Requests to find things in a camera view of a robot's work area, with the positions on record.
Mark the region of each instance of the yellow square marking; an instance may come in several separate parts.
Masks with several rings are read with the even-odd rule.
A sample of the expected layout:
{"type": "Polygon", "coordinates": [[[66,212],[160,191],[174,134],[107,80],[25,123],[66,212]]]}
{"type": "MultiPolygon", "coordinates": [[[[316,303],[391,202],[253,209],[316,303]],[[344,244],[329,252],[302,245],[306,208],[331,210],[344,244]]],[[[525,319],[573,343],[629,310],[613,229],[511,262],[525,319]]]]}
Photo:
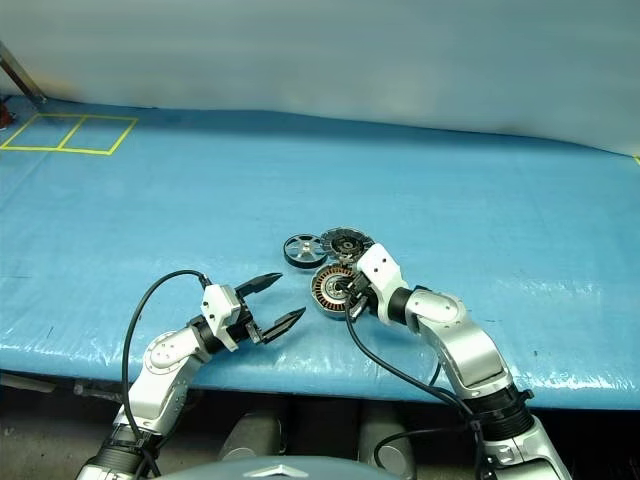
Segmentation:
{"type": "Polygon", "coordinates": [[[11,135],[2,145],[0,150],[13,150],[21,152],[66,152],[66,153],[85,153],[88,155],[112,155],[117,150],[124,139],[131,133],[133,127],[138,123],[137,117],[119,117],[114,115],[90,115],[83,113],[36,113],[27,122],[20,127],[13,135],[11,135]],[[64,138],[58,143],[56,147],[40,147],[37,145],[10,145],[10,143],[23,131],[25,131],[35,120],[41,117],[48,118],[77,118],[78,122],[69,130],[64,138]],[[127,128],[116,139],[113,145],[107,150],[98,150],[93,148],[68,148],[65,147],[67,142],[71,140],[71,137],[78,131],[82,124],[90,118],[99,118],[105,120],[121,120],[129,122],[127,128]]]}

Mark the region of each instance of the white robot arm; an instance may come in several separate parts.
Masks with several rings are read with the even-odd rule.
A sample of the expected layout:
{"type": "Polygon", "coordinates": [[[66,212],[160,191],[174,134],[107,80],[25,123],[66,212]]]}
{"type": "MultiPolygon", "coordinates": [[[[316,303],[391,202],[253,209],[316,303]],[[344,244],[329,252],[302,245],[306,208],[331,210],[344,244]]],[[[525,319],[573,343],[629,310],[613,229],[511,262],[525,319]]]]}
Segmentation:
{"type": "Polygon", "coordinates": [[[373,292],[383,323],[405,324],[434,348],[456,395],[481,425],[483,452],[499,480],[570,480],[540,420],[525,405],[533,394],[517,390],[495,343],[471,321],[460,299],[424,287],[410,290],[381,244],[369,248],[355,269],[351,290],[360,301],[354,314],[362,310],[366,292],[373,292]]]}
{"type": "Polygon", "coordinates": [[[157,456],[163,439],[173,429],[200,367],[223,349],[235,351],[243,340],[269,343],[303,315],[304,308],[287,313],[265,332],[253,321],[244,297],[264,290],[281,276],[262,275],[235,289],[207,281],[202,315],[181,330],[160,335],[147,347],[142,371],[129,389],[131,415],[125,405],[120,408],[111,434],[77,479],[129,480],[145,475],[151,463],[148,457],[157,456]]]}

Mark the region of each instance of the blue plastic sheet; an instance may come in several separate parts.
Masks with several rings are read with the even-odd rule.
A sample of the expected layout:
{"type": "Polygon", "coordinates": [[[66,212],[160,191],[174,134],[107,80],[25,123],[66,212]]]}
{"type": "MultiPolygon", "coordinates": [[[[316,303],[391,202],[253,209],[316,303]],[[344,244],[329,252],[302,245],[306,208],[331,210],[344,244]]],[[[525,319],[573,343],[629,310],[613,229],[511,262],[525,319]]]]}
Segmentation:
{"type": "MultiPolygon", "coordinates": [[[[23,99],[9,107],[20,123],[0,143],[33,113],[23,99]]],[[[256,320],[300,306],[305,316],[276,342],[216,356],[197,385],[429,400],[371,364],[343,322],[314,308],[312,274],[282,257],[293,234],[349,225],[383,243],[410,284],[461,297],[534,405],[640,407],[633,159],[289,114],[48,108],[139,120],[112,155],[0,150],[0,368],[116,380],[130,315],[159,276],[195,268],[236,285],[282,271],[249,298],[256,320]]],[[[51,137],[47,125],[11,145],[51,137]]],[[[105,128],[88,122],[70,145],[109,148],[123,127],[105,128]]],[[[158,291],[132,377],[146,345],[197,315],[200,299],[190,279],[158,291]]],[[[406,329],[370,316],[357,329],[391,363],[433,372],[432,350],[406,329]]]]}

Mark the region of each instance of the white backdrop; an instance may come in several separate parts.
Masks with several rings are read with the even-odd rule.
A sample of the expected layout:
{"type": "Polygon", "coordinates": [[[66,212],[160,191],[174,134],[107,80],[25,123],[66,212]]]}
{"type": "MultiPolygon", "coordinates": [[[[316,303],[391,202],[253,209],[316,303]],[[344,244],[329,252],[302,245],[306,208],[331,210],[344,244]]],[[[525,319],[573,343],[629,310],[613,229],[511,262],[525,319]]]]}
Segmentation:
{"type": "Polygon", "coordinates": [[[637,0],[0,0],[0,39],[63,99],[278,110],[637,154],[639,19],[637,0]]]}

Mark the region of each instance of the disc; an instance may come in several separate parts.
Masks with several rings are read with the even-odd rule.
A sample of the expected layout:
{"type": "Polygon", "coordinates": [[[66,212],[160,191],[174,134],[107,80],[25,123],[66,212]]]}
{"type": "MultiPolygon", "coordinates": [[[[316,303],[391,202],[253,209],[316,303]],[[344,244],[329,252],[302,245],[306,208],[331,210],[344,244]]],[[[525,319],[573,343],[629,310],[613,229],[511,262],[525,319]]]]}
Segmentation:
{"type": "Polygon", "coordinates": [[[316,272],[311,279],[311,295],[323,312],[332,317],[344,315],[345,287],[353,277],[353,271],[342,265],[327,265],[316,272]]]}
{"type": "Polygon", "coordinates": [[[317,268],[327,259],[320,239],[307,233],[294,235],[284,242],[282,253],[287,263],[298,268],[317,268]]]}
{"type": "Polygon", "coordinates": [[[320,239],[323,250],[343,264],[356,262],[374,243],[364,233],[347,227],[332,228],[320,239]]]}

